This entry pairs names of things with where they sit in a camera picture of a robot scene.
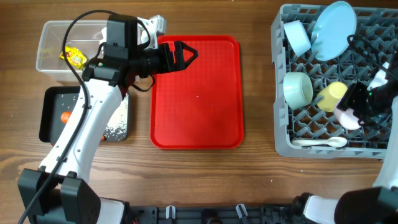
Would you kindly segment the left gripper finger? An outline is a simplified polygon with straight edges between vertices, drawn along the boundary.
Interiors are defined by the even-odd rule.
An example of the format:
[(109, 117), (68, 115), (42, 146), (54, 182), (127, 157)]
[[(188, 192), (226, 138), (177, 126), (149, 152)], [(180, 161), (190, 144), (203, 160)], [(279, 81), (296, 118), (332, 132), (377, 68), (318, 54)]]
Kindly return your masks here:
[(198, 58), (198, 52), (192, 53), (191, 57), (186, 59), (184, 54), (182, 54), (182, 70), (187, 69), (190, 64)]
[(198, 56), (198, 50), (192, 48), (191, 46), (187, 45), (185, 42), (182, 42), (181, 40), (175, 41), (174, 46), (175, 46), (175, 52), (178, 54), (183, 55), (183, 51), (186, 50), (188, 52), (191, 52), (193, 56)]

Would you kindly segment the pink cup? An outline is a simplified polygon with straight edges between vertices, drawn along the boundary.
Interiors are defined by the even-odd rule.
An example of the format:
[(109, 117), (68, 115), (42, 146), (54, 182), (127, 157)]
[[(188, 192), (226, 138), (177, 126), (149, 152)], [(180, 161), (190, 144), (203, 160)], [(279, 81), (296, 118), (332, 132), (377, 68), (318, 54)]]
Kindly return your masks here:
[(359, 118), (357, 118), (353, 113), (354, 110), (348, 108), (347, 110), (343, 111), (335, 107), (333, 111), (336, 119), (338, 120), (339, 124), (347, 129), (347, 130), (356, 130), (361, 127), (358, 123)]

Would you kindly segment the yellow cup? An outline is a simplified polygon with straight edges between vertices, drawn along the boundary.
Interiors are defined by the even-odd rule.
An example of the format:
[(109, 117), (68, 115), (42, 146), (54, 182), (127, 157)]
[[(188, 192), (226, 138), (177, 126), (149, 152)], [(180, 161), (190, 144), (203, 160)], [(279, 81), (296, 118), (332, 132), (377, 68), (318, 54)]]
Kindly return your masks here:
[(336, 104), (342, 97), (344, 97), (348, 87), (342, 82), (333, 82), (319, 92), (318, 96), (322, 99), (317, 103), (317, 106), (326, 112), (333, 112)]

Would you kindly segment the white plastic spoon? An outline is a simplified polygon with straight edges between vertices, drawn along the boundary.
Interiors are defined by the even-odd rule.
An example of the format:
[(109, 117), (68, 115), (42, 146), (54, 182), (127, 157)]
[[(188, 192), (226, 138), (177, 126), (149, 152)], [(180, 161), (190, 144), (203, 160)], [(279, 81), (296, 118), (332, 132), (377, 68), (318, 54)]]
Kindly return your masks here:
[(348, 140), (343, 137), (332, 137), (329, 139), (294, 139), (291, 143), (296, 146), (319, 146), (326, 144), (330, 147), (343, 147), (348, 143)]

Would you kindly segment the green bowl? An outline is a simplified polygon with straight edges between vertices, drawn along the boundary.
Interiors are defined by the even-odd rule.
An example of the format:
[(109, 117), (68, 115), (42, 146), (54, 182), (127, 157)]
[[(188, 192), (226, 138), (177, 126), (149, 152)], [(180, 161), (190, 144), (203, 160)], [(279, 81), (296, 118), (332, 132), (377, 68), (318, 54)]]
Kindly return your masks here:
[(283, 79), (283, 92), (290, 109), (307, 106), (313, 99), (311, 79), (303, 72), (288, 72)]

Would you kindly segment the light blue plate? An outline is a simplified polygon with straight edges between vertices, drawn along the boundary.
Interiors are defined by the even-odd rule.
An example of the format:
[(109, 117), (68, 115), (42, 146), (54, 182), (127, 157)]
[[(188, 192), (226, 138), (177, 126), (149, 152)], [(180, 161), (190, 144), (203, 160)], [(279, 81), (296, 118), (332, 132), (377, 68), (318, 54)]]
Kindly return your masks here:
[(345, 1), (330, 4), (318, 17), (312, 30), (312, 52), (315, 58), (328, 61), (340, 56), (349, 46), (347, 38), (356, 32), (357, 17)]

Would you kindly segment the white napkin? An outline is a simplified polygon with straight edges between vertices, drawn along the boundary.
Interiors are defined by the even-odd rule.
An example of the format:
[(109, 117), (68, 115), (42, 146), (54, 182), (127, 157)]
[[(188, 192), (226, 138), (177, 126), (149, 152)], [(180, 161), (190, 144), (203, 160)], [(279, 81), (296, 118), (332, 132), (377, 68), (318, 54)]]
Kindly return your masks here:
[(104, 27), (101, 30), (101, 35), (102, 35), (102, 39), (100, 40), (100, 42), (106, 42), (106, 39), (107, 39), (107, 28), (106, 27)]

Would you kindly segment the light blue rice bowl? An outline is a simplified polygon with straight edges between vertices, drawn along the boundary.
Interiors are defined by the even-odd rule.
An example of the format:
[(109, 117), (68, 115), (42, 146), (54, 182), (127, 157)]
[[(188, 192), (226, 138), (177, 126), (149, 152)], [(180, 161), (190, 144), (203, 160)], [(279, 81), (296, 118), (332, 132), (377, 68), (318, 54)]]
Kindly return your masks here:
[(295, 55), (300, 57), (311, 49), (311, 43), (303, 24), (292, 21), (284, 24), (284, 31)]

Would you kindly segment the yellow snack wrapper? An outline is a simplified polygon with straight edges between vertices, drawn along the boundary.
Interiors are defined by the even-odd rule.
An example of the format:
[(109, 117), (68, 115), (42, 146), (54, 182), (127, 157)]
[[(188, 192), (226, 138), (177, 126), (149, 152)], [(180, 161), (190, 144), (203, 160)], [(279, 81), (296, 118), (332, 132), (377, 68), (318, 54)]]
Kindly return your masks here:
[(87, 62), (87, 57), (82, 51), (78, 50), (76, 47), (65, 47), (65, 53), (69, 63), (77, 68), (78, 70), (83, 70), (85, 63)]

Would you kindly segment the orange carrot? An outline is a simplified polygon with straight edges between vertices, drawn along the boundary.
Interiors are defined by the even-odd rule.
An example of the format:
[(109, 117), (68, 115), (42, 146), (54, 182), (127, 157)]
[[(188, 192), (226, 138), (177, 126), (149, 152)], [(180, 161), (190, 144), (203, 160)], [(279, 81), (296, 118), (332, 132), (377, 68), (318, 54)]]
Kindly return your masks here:
[(61, 117), (60, 117), (61, 122), (64, 123), (64, 124), (67, 124), (67, 123), (68, 123), (68, 120), (70, 119), (71, 114), (72, 114), (71, 111), (64, 111), (64, 112), (61, 114)]

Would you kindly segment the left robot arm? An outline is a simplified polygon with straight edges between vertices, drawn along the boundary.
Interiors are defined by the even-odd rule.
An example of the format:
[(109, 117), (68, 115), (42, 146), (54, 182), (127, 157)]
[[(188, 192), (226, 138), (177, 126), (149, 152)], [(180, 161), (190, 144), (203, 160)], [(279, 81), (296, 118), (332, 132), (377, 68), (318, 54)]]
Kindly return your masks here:
[(109, 12), (106, 40), (76, 74), (80, 93), (68, 123), (36, 170), (24, 169), (18, 188), (25, 206), (20, 222), (133, 223), (130, 204), (99, 197), (89, 186), (91, 165), (108, 121), (137, 78), (185, 70), (191, 51), (177, 40), (159, 44), (162, 16), (142, 19)]

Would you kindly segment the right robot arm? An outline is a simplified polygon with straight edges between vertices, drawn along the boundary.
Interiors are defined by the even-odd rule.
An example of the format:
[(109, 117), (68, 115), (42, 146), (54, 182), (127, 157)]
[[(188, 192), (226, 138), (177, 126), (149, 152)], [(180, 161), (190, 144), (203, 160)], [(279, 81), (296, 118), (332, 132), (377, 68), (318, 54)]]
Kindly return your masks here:
[(368, 86), (356, 83), (336, 106), (352, 110), (366, 124), (387, 116), (390, 132), (382, 166), (373, 185), (338, 199), (303, 193), (293, 201), (289, 219), (305, 223), (397, 223), (397, 65), (378, 66)]

